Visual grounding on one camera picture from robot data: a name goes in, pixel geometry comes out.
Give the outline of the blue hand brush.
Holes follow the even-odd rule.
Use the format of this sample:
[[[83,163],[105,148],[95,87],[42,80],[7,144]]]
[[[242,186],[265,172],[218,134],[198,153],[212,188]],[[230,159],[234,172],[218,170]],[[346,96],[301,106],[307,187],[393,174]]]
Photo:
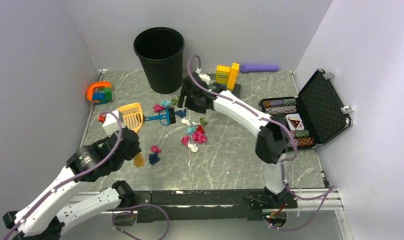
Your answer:
[[[171,124],[175,124],[176,117],[175,117],[175,109],[173,107],[168,107],[163,111],[160,111],[158,115],[148,116],[144,118],[144,121],[155,121],[159,120],[159,122],[164,126],[169,126]]]

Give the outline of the orange slotted scoop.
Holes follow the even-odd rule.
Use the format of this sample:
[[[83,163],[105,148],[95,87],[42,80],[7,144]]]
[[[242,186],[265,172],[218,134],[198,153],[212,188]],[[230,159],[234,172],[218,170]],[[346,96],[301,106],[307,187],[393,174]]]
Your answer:
[[[127,154],[128,157],[133,156],[133,164],[137,167],[143,167],[145,164],[145,159],[141,154],[141,149],[139,147],[138,133],[144,124],[144,115],[140,103],[130,103],[117,108],[118,112],[121,113],[123,124],[129,129],[126,133],[126,139],[128,143],[133,145],[132,150]]]

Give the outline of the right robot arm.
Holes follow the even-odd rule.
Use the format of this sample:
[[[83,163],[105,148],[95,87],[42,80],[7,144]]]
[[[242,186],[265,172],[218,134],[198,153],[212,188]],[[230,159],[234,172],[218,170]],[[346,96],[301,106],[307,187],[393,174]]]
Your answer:
[[[178,105],[201,114],[222,113],[249,130],[256,138],[255,154],[265,163],[266,203],[278,208],[285,202],[288,185],[282,164],[292,136],[284,120],[240,101],[219,83],[207,84],[196,72],[183,79]]]

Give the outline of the navy paper scrap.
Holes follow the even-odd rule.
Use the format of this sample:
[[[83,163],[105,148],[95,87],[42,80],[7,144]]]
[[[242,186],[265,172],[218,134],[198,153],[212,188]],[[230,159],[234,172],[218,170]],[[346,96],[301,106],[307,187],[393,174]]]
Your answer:
[[[185,108],[184,109],[179,109],[179,110],[177,110],[175,112],[175,114],[180,118],[184,118],[187,115],[187,110]]]

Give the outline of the long white paper scrap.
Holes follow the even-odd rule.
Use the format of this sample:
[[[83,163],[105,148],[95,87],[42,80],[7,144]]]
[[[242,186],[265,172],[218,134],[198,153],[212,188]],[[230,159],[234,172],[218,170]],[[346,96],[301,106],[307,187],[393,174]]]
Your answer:
[[[191,126],[192,126],[190,120],[189,120],[189,119],[186,119],[186,118],[182,118],[182,119],[181,119],[181,123],[184,124],[184,125],[187,125],[188,127],[191,127]]]

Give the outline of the pink paper scrap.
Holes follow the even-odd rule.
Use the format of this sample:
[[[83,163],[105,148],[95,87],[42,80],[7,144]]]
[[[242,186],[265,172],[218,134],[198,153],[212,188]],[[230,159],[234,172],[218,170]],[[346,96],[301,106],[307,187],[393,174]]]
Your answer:
[[[164,110],[166,107],[165,107],[164,105],[156,104],[156,105],[154,105],[152,108],[153,108],[153,110],[154,110],[155,113],[159,113],[159,112],[161,112],[162,110]]]

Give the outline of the pink scrap near front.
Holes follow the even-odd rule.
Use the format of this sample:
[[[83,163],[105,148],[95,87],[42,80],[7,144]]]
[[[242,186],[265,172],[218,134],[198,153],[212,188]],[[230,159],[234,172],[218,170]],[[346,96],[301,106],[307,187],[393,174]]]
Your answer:
[[[153,154],[159,154],[159,153],[162,152],[162,150],[161,150],[158,146],[156,146],[156,145],[152,145],[152,146],[150,147],[150,150],[151,150],[151,152],[152,152]]]

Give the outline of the dark blue front scrap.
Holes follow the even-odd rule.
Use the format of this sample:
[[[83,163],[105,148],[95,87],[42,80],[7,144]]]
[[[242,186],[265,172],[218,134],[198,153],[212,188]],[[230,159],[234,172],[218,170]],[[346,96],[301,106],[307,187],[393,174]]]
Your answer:
[[[160,161],[159,153],[158,152],[150,153],[148,160],[150,165],[152,166],[155,165]]]

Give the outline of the light blue paper scrap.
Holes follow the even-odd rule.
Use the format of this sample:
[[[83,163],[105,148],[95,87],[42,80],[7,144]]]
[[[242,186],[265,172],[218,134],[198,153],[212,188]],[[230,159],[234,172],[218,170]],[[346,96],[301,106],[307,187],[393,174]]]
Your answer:
[[[197,130],[197,128],[194,126],[188,127],[186,130],[186,134],[191,136],[196,130]]]

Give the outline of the red paper scrap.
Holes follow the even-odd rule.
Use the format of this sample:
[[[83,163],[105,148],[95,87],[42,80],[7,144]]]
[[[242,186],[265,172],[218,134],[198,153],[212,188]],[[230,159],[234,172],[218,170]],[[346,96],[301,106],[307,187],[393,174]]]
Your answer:
[[[196,128],[196,130],[197,130],[198,132],[202,133],[202,134],[205,133],[205,130],[203,129],[203,126],[202,126],[202,125],[199,125],[199,126]]]

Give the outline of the small magenta paper scrap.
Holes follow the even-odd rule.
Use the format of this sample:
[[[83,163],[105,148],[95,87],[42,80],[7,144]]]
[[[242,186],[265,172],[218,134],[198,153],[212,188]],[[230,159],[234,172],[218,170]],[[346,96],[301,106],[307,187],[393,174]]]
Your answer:
[[[188,146],[189,141],[190,141],[190,137],[188,135],[183,136],[182,139],[181,139],[181,143],[186,147]]]

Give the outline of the large magenta paper scrap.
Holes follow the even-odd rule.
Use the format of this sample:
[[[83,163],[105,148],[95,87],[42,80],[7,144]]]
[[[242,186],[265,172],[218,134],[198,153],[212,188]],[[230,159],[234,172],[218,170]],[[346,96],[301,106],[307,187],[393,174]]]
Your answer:
[[[192,134],[192,139],[198,144],[203,144],[207,142],[207,137],[200,131],[195,131]]]

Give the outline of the yellow blue brick tower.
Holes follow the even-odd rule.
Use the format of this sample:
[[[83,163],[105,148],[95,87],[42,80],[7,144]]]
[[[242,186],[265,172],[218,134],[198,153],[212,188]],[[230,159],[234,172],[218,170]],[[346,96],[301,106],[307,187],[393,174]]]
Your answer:
[[[218,65],[215,73],[215,82],[226,86],[226,89],[233,91],[237,76],[240,70],[238,63],[232,63],[231,66]]]

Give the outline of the grey brick baseplate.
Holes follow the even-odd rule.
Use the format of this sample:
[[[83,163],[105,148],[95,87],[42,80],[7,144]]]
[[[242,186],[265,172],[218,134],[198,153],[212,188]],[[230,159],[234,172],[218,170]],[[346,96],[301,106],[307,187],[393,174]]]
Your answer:
[[[210,85],[216,82],[214,73],[206,73],[205,75],[207,75],[210,78],[210,82],[209,82]],[[236,96],[238,99],[240,99],[241,98],[241,91],[242,91],[242,85],[236,83],[231,92],[232,92],[232,94],[234,96]]]

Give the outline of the black poker chip case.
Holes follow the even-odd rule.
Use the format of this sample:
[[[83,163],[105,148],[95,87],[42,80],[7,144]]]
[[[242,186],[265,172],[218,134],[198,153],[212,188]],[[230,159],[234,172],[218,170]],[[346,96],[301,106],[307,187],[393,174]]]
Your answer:
[[[322,146],[348,129],[353,121],[332,85],[334,75],[318,68],[294,97],[263,98],[263,113],[284,119],[299,150]]]

